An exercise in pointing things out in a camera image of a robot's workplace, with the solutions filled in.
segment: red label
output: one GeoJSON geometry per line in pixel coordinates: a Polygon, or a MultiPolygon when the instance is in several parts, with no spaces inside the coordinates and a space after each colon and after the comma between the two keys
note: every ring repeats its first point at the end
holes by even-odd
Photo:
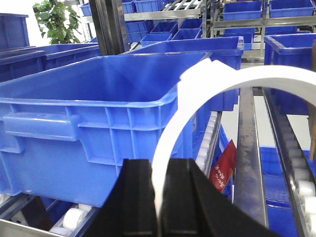
{"type": "Polygon", "coordinates": [[[230,177],[236,168],[237,149],[231,140],[221,157],[212,167],[209,180],[214,184],[219,192],[223,192],[230,177]]]}

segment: blue plastic crate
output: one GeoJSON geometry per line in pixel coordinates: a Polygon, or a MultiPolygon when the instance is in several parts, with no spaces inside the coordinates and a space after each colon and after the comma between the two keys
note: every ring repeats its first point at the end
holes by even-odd
{"type": "Polygon", "coordinates": [[[127,39],[129,43],[140,42],[147,34],[147,31],[127,33],[127,39]]]}
{"type": "Polygon", "coordinates": [[[242,20],[260,18],[262,13],[261,1],[241,1],[226,3],[224,20],[242,20]]]}
{"type": "Polygon", "coordinates": [[[43,50],[45,52],[45,56],[41,58],[44,70],[65,66],[101,55],[99,46],[96,43],[52,44],[35,47],[31,50],[43,50]]]}
{"type": "Polygon", "coordinates": [[[201,29],[179,29],[172,40],[193,40],[201,38],[201,29]]]}
{"type": "Polygon", "coordinates": [[[315,5],[311,0],[272,0],[270,17],[312,16],[315,5]]]}
{"type": "Polygon", "coordinates": [[[251,50],[253,43],[253,34],[252,33],[236,33],[236,34],[223,34],[223,37],[233,37],[233,36],[242,36],[244,42],[244,49],[251,50]]]}
{"type": "Polygon", "coordinates": [[[136,12],[136,5],[134,0],[123,0],[123,11],[124,13],[134,13],[136,12]]]}
{"type": "Polygon", "coordinates": [[[163,8],[161,0],[135,0],[137,12],[160,11],[163,8]]]}
{"type": "Polygon", "coordinates": [[[239,33],[251,33],[255,37],[256,28],[231,28],[226,29],[225,34],[239,34],[239,33]]]}
{"type": "Polygon", "coordinates": [[[180,29],[192,29],[192,28],[202,28],[202,18],[196,19],[185,19],[180,26],[180,29]]]}
{"type": "Polygon", "coordinates": [[[158,23],[152,31],[150,31],[151,34],[161,34],[161,33],[171,33],[174,35],[178,31],[178,22],[172,21],[172,22],[160,22],[158,23]]]}
{"type": "Polygon", "coordinates": [[[0,193],[102,206],[124,158],[153,158],[179,76],[205,55],[96,57],[1,83],[0,193]]]}
{"type": "Polygon", "coordinates": [[[286,35],[297,32],[297,26],[271,26],[266,27],[266,35],[286,35]]]}
{"type": "Polygon", "coordinates": [[[312,32],[310,32],[310,31],[297,31],[297,32],[295,32],[296,34],[310,34],[310,33],[312,33],[312,32]]]}
{"type": "Polygon", "coordinates": [[[266,203],[275,206],[290,207],[289,194],[283,175],[264,174],[266,203]]]}
{"type": "Polygon", "coordinates": [[[152,20],[147,20],[147,21],[126,21],[127,33],[149,32],[149,31],[151,31],[153,29],[153,27],[154,27],[154,22],[152,20]]]}
{"type": "Polygon", "coordinates": [[[0,52],[0,82],[43,71],[43,51],[0,52]]]}
{"type": "Polygon", "coordinates": [[[93,38],[92,40],[89,41],[89,43],[97,43],[97,42],[98,42],[98,38],[97,37],[95,37],[95,38],[93,38]]]}
{"type": "Polygon", "coordinates": [[[86,4],[82,5],[80,8],[81,8],[84,16],[92,16],[90,3],[86,3],[86,4]]]}
{"type": "Polygon", "coordinates": [[[147,46],[153,43],[170,40],[172,38],[172,34],[162,33],[162,34],[148,34],[141,41],[142,46],[147,46]]]}
{"type": "Polygon", "coordinates": [[[30,46],[25,20],[27,17],[0,13],[0,50],[30,46]]]}
{"type": "Polygon", "coordinates": [[[298,237],[291,208],[267,205],[270,230],[282,237],[298,237]]]}
{"type": "MultiPolygon", "coordinates": [[[[288,65],[311,69],[312,46],[316,34],[266,36],[265,65],[288,65]]],[[[306,102],[291,93],[276,90],[280,112],[289,115],[308,115],[306,102]]]]}
{"type": "MultiPolygon", "coordinates": [[[[243,47],[242,37],[185,39],[155,43],[125,54],[202,51],[212,53],[211,60],[219,60],[239,70],[243,47]]],[[[239,90],[236,89],[214,96],[208,103],[209,109],[212,111],[232,111],[234,104],[238,103],[238,92],[239,90]]]]}

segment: plastic crate handle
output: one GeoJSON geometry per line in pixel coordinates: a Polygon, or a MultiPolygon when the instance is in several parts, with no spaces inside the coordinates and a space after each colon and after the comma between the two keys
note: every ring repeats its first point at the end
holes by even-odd
{"type": "Polygon", "coordinates": [[[204,59],[186,70],[178,83],[178,110],[167,124],[157,144],[152,182],[155,189],[157,217],[160,216],[162,194],[172,148],[192,115],[218,93],[239,87],[272,87],[296,94],[316,106],[316,73],[290,66],[268,65],[234,70],[219,61],[204,59]],[[212,72],[214,83],[206,75],[212,72]]]}
{"type": "Polygon", "coordinates": [[[8,135],[61,141],[78,140],[80,120],[77,115],[44,113],[10,113],[3,116],[8,135]]]}

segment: green leaves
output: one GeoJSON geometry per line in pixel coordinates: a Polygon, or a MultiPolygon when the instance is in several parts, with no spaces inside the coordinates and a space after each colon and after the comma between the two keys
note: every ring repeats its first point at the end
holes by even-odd
{"type": "Polygon", "coordinates": [[[42,3],[33,5],[33,11],[39,24],[41,36],[50,38],[50,44],[57,43],[80,43],[74,36],[78,32],[79,16],[71,6],[58,0],[44,0],[42,3]],[[65,26],[65,11],[69,12],[69,24],[65,26]]]}
{"type": "Polygon", "coordinates": [[[49,16],[50,16],[49,12],[43,12],[39,14],[39,18],[41,18],[42,20],[47,20],[49,16]]]}

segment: metal rail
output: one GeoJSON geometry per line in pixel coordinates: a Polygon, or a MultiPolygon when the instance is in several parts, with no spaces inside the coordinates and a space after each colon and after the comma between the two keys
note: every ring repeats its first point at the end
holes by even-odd
{"type": "MultiPolygon", "coordinates": [[[[263,95],[266,101],[266,106],[269,114],[269,119],[273,131],[273,135],[276,142],[277,151],[281,160],[282,170],[286,181],[286,186],[289,191],[289,197],[291,202],[291,207],[293,211],[293,215],[295,217],[295,223],[296,223],[296,229],[299,237],[309,237],[310,231],[308,228],[308,225],[305,221],[304,212],[302,209],[302,205],[300,203],[298,190],[295,186],[295,179],[293,177],[293,170],[290,165],[289,160],[289,151],[286,148],[285,141],[283,140],[284,134],[281,130],[282,124],[279,121],[280,118],[282,118],[283,123],[289,124],[289,121],[287,119],[287,116],[282,116],[278,110],[276,109],[275,105],[273,104],[273,99],[271,98],[271,95],[267,91],[266,88],[263,88],[263,95]]],[[[292,137],[294,137],[294,140],[297,141],[296,136],[292,129],[288,129],[287,133],[291,133],[292,137]]],[[[304,154],[302,152],[302,149],[298,144],[298,149],[301,151],[301,157],[304,157],[304,154]]],[[[309,168],[309,165],[306,161],[306,168],[309,170],[310,173],[310,180],[314,182],[315,179],[314,176],[309,168]]]]}
{"type": "Polygon", "coordinates": [[[234,204],[269,226],[252,88],[240,89],[234,204]]]}

